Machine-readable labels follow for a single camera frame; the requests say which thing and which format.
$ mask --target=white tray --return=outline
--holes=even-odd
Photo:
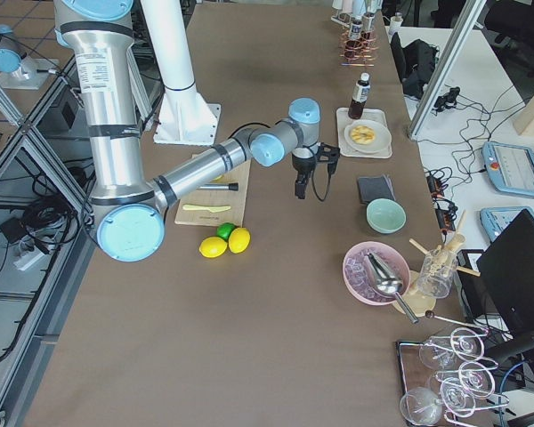
[[[388,127],[385,121],[385,113],[381,109],[364,109],[362,117],[367,120],[374,120],[385,127]],[[388,148],[383,149],[379,153],[364,154],[353,149],[344,139],[344,129],[354,120],[348,117],[348,109],[340,108],[336,111],[336,131],[338,132],[338,147],[340,147],[340,154],[347,157],[367,157],[367,158],[390,158],[392,156],[392,144]]]

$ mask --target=computer screen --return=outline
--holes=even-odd
[[[495,154],[507,187],[534,191],[534,164],[528,150],[495,145]]]
[[[513,337],[534,331],[534,217],[522,210],[478,260],[482,281]],[[523,353],[534,373],[534,350]]]

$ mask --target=white cup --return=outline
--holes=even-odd
[[[401,16],[392,16],[390,19],[390,29],[388,30],[388,34],[393,36],[395,33],[397,33],[400,30],[402,22],[403,18]]]

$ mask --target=metal spoon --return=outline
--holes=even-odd
[[[373,287],[383,296],[393,296],[406,313],[411,323],[417,323],[419,319],[411,307],[401,298],[400,290],[403,288],[403,281],[395,274],[385,261],[376,254],[368,254],[368,260],[374,272]]]

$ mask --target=monitor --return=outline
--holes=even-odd
[[[490,298],[513,335],[512,341],[518,344],[505,342],[501,349],[493,349],[522,349],[534,373],[534,217],[528,210],[514,218],[477,265]]]

